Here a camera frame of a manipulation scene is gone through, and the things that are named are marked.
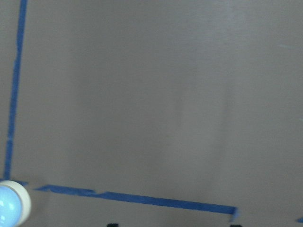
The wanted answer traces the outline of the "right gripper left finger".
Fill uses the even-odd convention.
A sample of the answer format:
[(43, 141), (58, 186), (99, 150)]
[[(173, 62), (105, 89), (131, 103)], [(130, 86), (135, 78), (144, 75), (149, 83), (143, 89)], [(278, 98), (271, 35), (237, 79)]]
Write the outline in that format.
[(106, 227), (118, 227), (118, 223), (109, 223)]

